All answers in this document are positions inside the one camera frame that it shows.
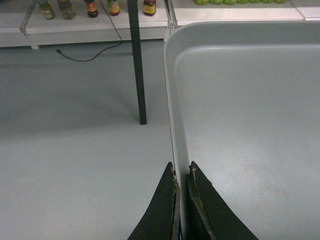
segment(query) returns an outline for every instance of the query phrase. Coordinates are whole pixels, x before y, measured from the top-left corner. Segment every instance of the shelf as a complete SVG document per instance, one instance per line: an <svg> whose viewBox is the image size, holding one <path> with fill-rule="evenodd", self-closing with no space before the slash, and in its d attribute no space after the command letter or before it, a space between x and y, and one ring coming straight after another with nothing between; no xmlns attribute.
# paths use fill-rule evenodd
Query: shelf
<svg viewBox="0 0 320 240"><path fill-rule="evenodd" d="M25 31L33 45L69 44L84 42L117 41L117 36L110 19L103 10L100 1L96 1L98 17L90 18L83 0L73 0L75 18L65 20L58 9L58 4L49 1L55 18L46 20L38 7L35 7L26 25ZM108 10L107 1L102 1ZM130 40L130 23L127 0L119 0L120 14L112 16L112 21L124 40ZM157 1L156 14L152 17L143 14L143 2L138 2L139 26L141 39L163 39L167 31L169 18L163 0Z"/></svg>
<svg viewBox="0 0 320 240"><path fill-rule="evenodd" d="M278 21L303 20L288 1L276 3L246 3L235 5L196 5L194 0L172 0L177 26L203 21Z"/></svg>
<svg viewBox="0 0 320 240"><path fill-rule="evenodd" d="M305 20L320 20L319 0L291 0L293 5L304 16Z"/></svg>
<svg viewBox="0 0 320 240"><path fill-rule="evenodd" d="M35 0L5 0L0 4L0 47L29 46L23 33Z"/></svg>

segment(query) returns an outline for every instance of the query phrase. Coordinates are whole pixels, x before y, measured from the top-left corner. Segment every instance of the bottle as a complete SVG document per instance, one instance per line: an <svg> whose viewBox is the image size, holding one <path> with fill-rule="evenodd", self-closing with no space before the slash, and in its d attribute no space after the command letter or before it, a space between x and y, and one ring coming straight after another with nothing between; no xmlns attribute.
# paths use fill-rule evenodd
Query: bottle
<svg viewBox="0 0 320 240"><path fill-rule="evenodd" d="M209 2L209 0L195 0L195 4L197 5L205 5Z"/></svg>
<svg viewBox="0 0 320 240"><path fill-rule="evenodd" d="M144 0L143 1L143 13L147 16L153 16L156 13L156 0Z"/></svg>
<svg viewBox="0 0 320 240"><path fill-rule="evenodd" d="M48 3L47 0L39 0L38 1L39 8L44 15L45 19L51 20L55 18L55 13L52 10L51 5Z"/></svg>
<svg viewBox="0 0 320 240"><path fill-rule="evenodd" d="M209 3L211 3L211 4L223 4L224 0L209 0Z"/></svg>
<svg viewBox="0 0 320 240"><path fill-rule="evenodd" d="M88 16L90 18L96 18L98 16L98 10L95 0L84 0L86 5L86 10L88 11Z"/></svg>
<svg viewBox="0 0 320 240"><path fill-rule="evenodd" d="M118 0L108 0L109 13L111 16L117 16L120 13Z"/></svg>
<svg viewBox="0 0 320 240"><path fill-rule="evenodd" d="M59 10L64 19L70 20L75 18L75 12L72 8L72 4L69 0L57 0Z"/></svg>
<svg viewBox="0 0 320 240"><path fill-rule="evenodd" d="M224 0L223 3L227 5L234 5L237 3L237 0Z"/></svg>

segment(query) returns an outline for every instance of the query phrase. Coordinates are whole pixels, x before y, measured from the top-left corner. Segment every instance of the product label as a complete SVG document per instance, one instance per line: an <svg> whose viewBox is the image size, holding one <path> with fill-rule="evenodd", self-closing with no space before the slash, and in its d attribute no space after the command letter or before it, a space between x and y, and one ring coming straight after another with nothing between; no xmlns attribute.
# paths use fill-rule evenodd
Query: product label
<svg viewBox="0 0 320 240"><path fill-rule="evenodd" d="M117 1L108 2L108 6L109 6L109 12L112 14L116 14L120 11L120 7Z"/></svg>
<svg viewBox="0 0 320 240"><path fill-rule="evenodd" d="M54 16L52 15L50 10L41 11L46 19L52 19Z"/></svg>
<svg viewBox="0 0 320 240"><path fill-rule="evenodd" d="M97 10L96 3L94 1L90 3L86 3L86 9L88 10L88 12L96 11Z"/></svg>
<svg viewBox="0 0 320 240"><path fill-rule="evenodd" d="M154 14L156 12L156 5L155 4L153 6L144 5L144 12L146 14Z"/></svg>

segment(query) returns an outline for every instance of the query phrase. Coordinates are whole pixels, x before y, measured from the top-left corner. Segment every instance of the glass jar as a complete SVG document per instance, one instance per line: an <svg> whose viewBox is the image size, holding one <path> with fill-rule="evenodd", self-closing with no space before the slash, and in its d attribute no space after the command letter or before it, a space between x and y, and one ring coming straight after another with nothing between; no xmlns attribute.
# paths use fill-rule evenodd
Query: glass jar
<svg viewBox="0 0 320 240"><path fill-rule="evenodd" d="M69 0L57 0L62 17L67 20L75 18L75 12Z"/></svg>
<svg viewBox="0 0 320 240"><path fill-rule="evenodd" d="M47 0L39 0L38 4L45 19L51 20L55 18L55 13Z"/></svg>

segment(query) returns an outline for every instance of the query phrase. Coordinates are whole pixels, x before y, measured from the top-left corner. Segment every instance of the gray floor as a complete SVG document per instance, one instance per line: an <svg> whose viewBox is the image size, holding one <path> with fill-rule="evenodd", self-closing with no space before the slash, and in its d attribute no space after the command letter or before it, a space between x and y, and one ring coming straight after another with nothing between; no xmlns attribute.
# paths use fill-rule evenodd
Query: gray floor
<svg viewBox="0 0 320 240"><path fill-rule="evenodd" d="M163 47L142 43L145 126L130 43L0 49L1 240L130 235L173 160Z"/></svg>

